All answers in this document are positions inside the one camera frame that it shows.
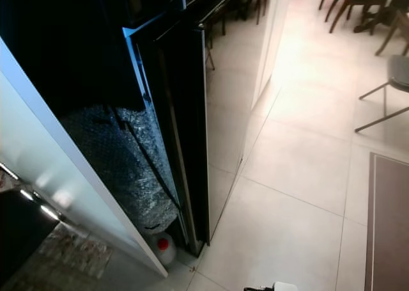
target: metal chair leg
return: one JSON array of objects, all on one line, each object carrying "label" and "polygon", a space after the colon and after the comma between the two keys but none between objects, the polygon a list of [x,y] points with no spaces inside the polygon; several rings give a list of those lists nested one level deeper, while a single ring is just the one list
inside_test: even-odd
[{"label": "metal chair leg", "polygon": [[359,97],[359,99],[360,99],[360,100],[364,99],[364,98],[367,97],[368,95],[370,95],[370,94],[372,94],[372,93],[374,93],[374,92],[380,90],[381,88],[386,87],[386,85],[388,85],[388,84],[389,84],[389,82],[383,83],[381,86],[378,86],[377,88],[374,88],[373,90],[371,90],[371,91],[369,91],[369,92],[363,94],[362,96]]},{"label": "metal chair leg", "polygon": [[405,49],[403,49],[402,55],[406,56],[408,54],[409,51],[409,43],[406,44]]},{"label": "metal chair leg", "polygon": [[397,111],[397,112],[394,112],[394,113],[392,113],[392,114],[389,114],[389,115],[387,114],[387,106],[386,106],[386,101],[387,101],[387,96],[386,96],[386,94],[387,94],[387,92],[386,92],[386,85],[388,85],[388,84],[389,84],[389,83],[385,83],[385,84],[383,84],[383,85],[381,85],[381,86],[378,86],[378,87],[375,88],[374,90],[372,90],[372,91],[366,93],[365,95],[359,97],[359,99],[363,99],[364,97],[366,97],[366,96],[368,96],[368,95],[370,95],[370,94],[376,92],[377,90],[380,90],[381,88],[383,88],[383,117],[380,118],[380,119],[378,119],[378,120],[375,120],[375,121],[373,121],[373,122],[371,122],[371,123],[368,123],[368,124],[366,124],[366,125],[364,125],[364,126],[361,126],[361,127],[359,127],[359,128],[356,128],[356,129],[355,129],[355,132],[359,132],[359,131],[364,130],[364,129],[366,129],[366,128],[369,128],[369,127],[371,127],[371,126],[373,126],[373,125],[376,125],[377,123],[384,122],[385,120],[388,120],[389,118],[395,117],[395,116],[397,116],[397,115],[399,115],[399,114],[402,114],[402,113],[404,113],[404,112],[409,111],[409,107],[406,107],[406,108],[404,108],[404,109],[402,109],[402,110],[399,110],[399,111]]},{"label": "metal chair leg", "polygon": [[399,115],[399,114],[402,114],[402,113],[404,113],[404,112],[407,112],[407,111],[409,111],[409,107],[406,107],[406,108],[404,108],[404,109],[402,109],[402,110],[399,110],[399,111],[397,111],[397,112],[395,112],[395,113],[392,113],[392,114],[390,114],[390,115],[384,116],[384,117],[380,118],[379,120],[375,120],[374,122],[368,123],[367,125],[364,125],[364,126],[362,126],[362,127],[356,128],[356,129],[355,129],[355,132],[359,132],[359,131],[361,131],[361,130],[364,130],[364,129],[366,129],[366,128],[369,128],[369,127],[371,127],[371,126],[373,126],[373,125],[376,125],[377,123],[384,122],[385,120],[388,120],[389,118],[395,117],[395,116],[397,116],[397,115]]}]

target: white plastic object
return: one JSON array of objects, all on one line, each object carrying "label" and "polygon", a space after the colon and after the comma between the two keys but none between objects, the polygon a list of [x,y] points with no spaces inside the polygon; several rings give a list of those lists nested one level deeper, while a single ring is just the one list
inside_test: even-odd
[{"label": "white plastic object", "polygon": [[274,291],[298,291],[295,285],[290,285],[289,283],[281,283],[276,281],[273,286]]},{"label": "white plastic object", "polygon": [[176,257],[176,246],[173,239],[166,232],[152,236],[151,248],[163,265],[169,265]]}]

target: gray chair seat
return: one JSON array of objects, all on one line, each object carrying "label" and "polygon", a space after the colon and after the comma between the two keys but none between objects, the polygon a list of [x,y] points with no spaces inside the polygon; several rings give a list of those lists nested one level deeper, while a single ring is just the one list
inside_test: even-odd
[{"label": "gray chair seat", "polygon": [[409,92],[409,58],[392,56],[388,60],[388,80],[394,88]]}]

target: wall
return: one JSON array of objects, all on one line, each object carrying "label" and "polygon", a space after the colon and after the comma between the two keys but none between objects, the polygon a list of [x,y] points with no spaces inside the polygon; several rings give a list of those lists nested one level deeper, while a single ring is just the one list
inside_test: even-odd
[{"label": "wall", "polygon": [[0,70],[0,161],[66,217],[167,276],[2,39]]},{"label": "wall", "polygon": [[262,94],[273,73],[275,57],[280,44],[288,3],[289,0],[270,0],[268,17],[271,17],[271,19],[267,22],[267,31],[263,41],[263,54],[261,56],[261,65],[259,66],[252,107],[256,105],[258,98]]}]

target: white floor tile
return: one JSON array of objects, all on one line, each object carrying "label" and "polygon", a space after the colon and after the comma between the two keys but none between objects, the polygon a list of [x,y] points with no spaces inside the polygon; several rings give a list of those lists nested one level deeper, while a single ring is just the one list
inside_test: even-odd
[{"label": "white floor tile", "polygon": [[176,255],[176,259],[177,261],[179,261],[180,263],[190,267],[190,269],[196,270],[197,267],[199,266],[200,261],[202,260],[202,257],[204,255],[204,253],[206,252],[207,249],[207,245],[205,244],[203,246],[202,252],[200,252],[200,256],[199,258],[191,255],[190,253],[186,252],[184,249],[182,248],[178,248],[178,252]]},{"label": "white floor tile", "polygon": [[322,54],[301,53],[298,62],[282,71],[287,81],[315,83],[342,93],[351,94],[357,82],[357,67],[342,58]]},{"label": "white floor tile", "polygon": [[315,83],[294,83],[281,91],[268,117],[349,141],[353,108],[352,96]]},{"label": "white floor tile", "polygon": [[365,226],[344,220],[336,291],[363,291],[366,263]]},{"label": "white floor tile", "polygon": [[198,271],[228,290],[333,290],[341,228],[341,217],[241,178]]},{"label": "white floor tile", "polygon": [[350,144],[267,120],[242,175],[343,215]]},{"label": "white floor tile", "polygon": [[163,278],[122,252],[115,251],[96,289],[98,291],[186,291],[194,274],[191,269],[179,261],[174,261],[168,272],[168,277]]},{"label": "white floor tile", "polygon": [[187,291],[226,291],[226,289],[196,272]]}]

